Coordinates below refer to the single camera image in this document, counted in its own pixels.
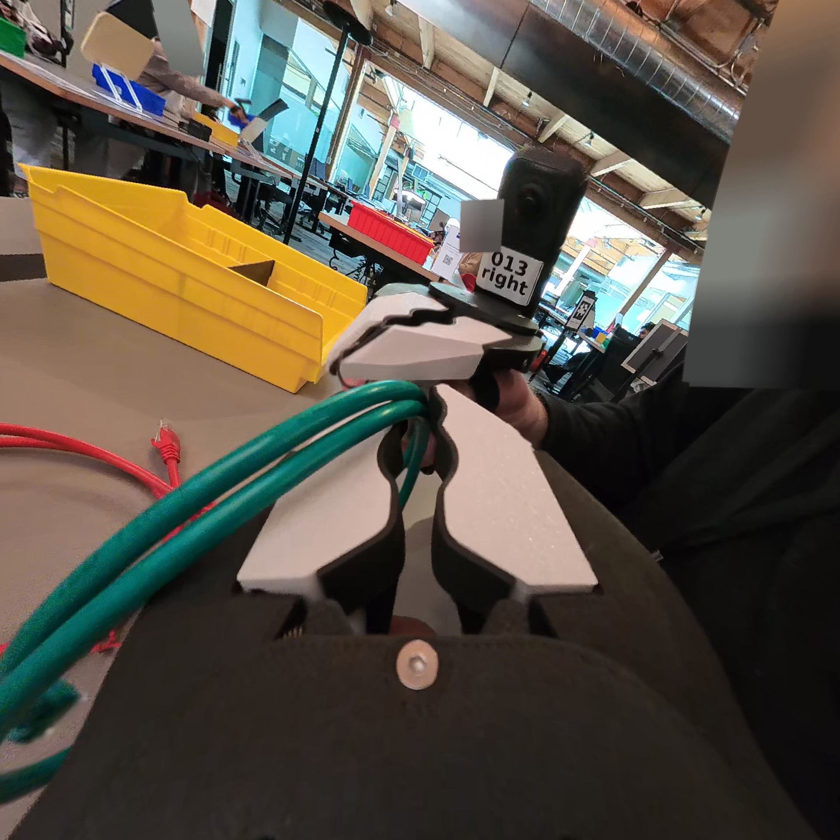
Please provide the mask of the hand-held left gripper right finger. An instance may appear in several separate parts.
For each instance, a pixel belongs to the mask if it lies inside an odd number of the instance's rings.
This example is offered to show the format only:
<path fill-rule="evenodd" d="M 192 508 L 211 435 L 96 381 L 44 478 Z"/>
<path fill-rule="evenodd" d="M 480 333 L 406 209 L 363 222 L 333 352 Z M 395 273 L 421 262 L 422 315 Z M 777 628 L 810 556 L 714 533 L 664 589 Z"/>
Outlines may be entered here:
<path fill-rule="evenodd" d="M 463 634 L 501 602 L 600 594 L 542 462 L 513 427 L 450 385 L 429 393 L 437 492 L 431 562 Z"/>

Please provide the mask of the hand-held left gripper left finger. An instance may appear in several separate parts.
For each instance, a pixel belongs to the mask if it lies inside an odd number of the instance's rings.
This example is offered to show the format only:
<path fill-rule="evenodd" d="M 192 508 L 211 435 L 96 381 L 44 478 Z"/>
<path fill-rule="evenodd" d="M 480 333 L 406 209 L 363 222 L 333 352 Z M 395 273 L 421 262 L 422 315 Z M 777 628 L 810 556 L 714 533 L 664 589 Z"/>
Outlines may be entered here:
<path fill-rule="evenodd" d="M 396 480 L 406 424 L 374 434 L 279 498 L 238 574 L 248 593 L 332 600 L 358 634 L 387 634 L 403 572 Z"/>

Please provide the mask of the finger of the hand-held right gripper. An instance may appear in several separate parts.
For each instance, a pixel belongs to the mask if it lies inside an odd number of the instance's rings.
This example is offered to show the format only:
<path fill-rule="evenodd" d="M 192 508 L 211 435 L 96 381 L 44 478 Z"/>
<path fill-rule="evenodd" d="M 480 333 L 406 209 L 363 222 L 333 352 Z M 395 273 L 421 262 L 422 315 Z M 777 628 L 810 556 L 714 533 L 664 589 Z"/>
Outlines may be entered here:
<path fill-rule="evenodd" d="M 346 383 L 465 381 L 476 373 L 488 347 L 511 339 L 511 333 L 472 318 L 381 324 L 340 352 L 340 379 Z"/>
<path fill-rule="evenodd" d="M 396 338 L 397 327 L 416 328 L 428 322 L 449 324 L 454 316 L 451 308 L 416 291 L 376 297 L 333 345 L 327 361 L 328 373 L 335 377 L 460 377 L 460 361 L 422 358 L 417 350 L 407 350 L 401 344 L 385 360 L 350 360 L 364 339 L 372 343 L 373 333 L 382 329 Z"/>

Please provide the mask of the person's right forearm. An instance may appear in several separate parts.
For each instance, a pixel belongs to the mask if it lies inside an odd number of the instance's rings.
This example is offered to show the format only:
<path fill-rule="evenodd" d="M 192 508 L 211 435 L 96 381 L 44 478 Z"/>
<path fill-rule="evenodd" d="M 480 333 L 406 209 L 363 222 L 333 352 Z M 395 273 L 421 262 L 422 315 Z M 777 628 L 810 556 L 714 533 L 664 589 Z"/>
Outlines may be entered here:
<path fill-rule="evenodd" d="M 547 430 L 539 448 L 610 511 L 636 499 L 744 392 L 694 387 L 681 369 L 620 402 L 539 395 Z"/>

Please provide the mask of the person's right hand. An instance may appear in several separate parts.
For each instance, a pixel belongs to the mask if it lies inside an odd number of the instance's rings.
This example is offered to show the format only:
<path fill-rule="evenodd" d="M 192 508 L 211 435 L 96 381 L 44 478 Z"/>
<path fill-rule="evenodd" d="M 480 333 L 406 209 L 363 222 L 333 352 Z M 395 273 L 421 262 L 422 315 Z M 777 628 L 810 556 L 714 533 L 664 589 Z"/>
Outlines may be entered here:
<path fill-rule="evenodd" d="M 548 410 L 523 373 L 497 370 L 444 384 L 514 428 L 535 450 L 543 449 L 549 430 Z"/>

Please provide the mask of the wooden work table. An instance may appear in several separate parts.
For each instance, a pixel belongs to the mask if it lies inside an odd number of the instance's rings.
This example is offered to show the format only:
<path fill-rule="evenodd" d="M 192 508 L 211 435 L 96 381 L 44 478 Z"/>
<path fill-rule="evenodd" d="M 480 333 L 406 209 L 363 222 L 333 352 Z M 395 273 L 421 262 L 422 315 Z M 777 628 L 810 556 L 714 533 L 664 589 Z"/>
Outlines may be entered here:
<path fill-rule="evenodd" d="M 349 226 L 347 224 L 348 219 L 345 216 L 340 217 L 323 211 L 318 214 L 318 220 L 324 227 L 333 232 L 339 232 L 346 238 L 352 239 L 358 249 L 366 256 L 373 258 L 374 261 L 377 261 L 383 266 L 389 266 L 394 269 L 400 277 L 409 274 L 421 277 L 424 283 L 443 281 L 443 278 L 435 275 L 430 269 L 399 254 L 393 248 L 379 243 L 356 228 Z"/>

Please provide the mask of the red plastic bin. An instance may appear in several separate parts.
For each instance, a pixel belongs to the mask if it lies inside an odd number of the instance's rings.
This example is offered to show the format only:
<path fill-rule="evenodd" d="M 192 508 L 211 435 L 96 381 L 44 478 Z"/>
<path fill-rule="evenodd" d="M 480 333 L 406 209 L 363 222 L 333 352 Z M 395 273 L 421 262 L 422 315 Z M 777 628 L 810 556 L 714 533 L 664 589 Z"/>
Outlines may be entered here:
<path fill-rule="evenodd" d="M 425 234 L 362 201 L 350 203 L 347 225 L 418 265 L 425 263 L 434 247 L 433 240 Z"/>

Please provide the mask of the white paper sign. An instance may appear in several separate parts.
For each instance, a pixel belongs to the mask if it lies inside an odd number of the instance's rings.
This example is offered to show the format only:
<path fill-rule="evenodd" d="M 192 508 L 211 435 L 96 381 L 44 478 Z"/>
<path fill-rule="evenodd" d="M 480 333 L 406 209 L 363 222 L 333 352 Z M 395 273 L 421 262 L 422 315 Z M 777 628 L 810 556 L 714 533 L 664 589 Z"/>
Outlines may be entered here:
<path fill-rule="evenodd" d="M 437 250 L 431 272 L 441 281 L 450 282 L 458 273 L 460 254 L 459 220 L 451 217 L 444 228 L 444 238 Z"/>

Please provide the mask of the person's black clothed torso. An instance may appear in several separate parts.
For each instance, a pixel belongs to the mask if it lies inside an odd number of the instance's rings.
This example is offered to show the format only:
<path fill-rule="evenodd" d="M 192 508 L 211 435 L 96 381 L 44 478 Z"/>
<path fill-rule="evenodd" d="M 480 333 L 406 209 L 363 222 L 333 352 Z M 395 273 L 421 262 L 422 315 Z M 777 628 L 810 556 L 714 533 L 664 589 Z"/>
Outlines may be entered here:
<path fill-rule="evenodd" d="M 803 816 L 838 838 L 838 392 L 743 392 L 611 513 L 695 614 Z"/>

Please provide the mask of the yellow plastic bin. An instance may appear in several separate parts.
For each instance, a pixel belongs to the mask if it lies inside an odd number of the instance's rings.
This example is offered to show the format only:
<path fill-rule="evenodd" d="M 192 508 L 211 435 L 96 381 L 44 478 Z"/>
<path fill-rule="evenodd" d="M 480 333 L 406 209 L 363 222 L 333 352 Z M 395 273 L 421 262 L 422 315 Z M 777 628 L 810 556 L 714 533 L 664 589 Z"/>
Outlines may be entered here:
<path fill-rule="evenodd" d="M 290 393 L 366 286 L 183 192 L 24 165 L 49 282 Z M 229 269 L 273 259 L 268 287 Z"/>

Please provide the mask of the blue plastic bin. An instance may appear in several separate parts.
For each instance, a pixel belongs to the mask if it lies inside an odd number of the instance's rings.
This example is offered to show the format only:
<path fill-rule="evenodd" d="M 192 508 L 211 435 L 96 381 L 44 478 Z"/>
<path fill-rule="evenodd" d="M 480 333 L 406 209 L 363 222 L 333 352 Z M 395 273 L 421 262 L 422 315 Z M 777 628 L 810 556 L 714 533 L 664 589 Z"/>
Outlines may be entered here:
<path fill-rule="evenodd" d="M 115 102 L 137 113 L 156 118 L 163 117 L 165 99 L 137 81 L 129 79 L 121 71 L 93 64 L 91 74 L 102 93 L 110 96 Z"/>

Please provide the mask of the long grey table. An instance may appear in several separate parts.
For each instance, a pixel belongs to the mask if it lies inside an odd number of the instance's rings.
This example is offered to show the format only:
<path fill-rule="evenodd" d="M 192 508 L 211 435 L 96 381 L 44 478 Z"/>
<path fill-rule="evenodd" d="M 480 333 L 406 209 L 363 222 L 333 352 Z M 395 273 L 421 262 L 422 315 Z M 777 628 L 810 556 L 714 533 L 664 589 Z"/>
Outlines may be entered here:
<path fill-rule="evenodd" d="M 68 118 L 73 129 L 185 161 L 200 161 L 204 154 L 221 154 L 243 165 L 246 177 L 263 182 L 288 179 L 294 185 L 300 182 L 299 172 L 265 157 L 252 143 L 241 140 L 232 145 L 214 137 L 202 140 L 183 130 L 172 115 L 159 118 L 127 108 L 120 100 L 106 96 L 93 81 L 80 79 L 48 61 L 2 52 L 1 66 L 6 77 L 15 76 L 48 93 L 59 116 Z"/>

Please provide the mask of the metal air duct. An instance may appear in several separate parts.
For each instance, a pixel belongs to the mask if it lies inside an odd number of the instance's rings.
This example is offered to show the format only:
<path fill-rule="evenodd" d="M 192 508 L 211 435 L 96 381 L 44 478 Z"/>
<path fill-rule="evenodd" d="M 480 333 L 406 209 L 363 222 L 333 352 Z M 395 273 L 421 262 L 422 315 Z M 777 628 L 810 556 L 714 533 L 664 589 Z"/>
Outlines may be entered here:
<path fill-rule="evenodd" d="M 715 61 L 668 22 L 638 14 L 629 3 L 533 4 L 702 128 L 731 143 L 747 91 L 733 75 L 736 58 Z"/>

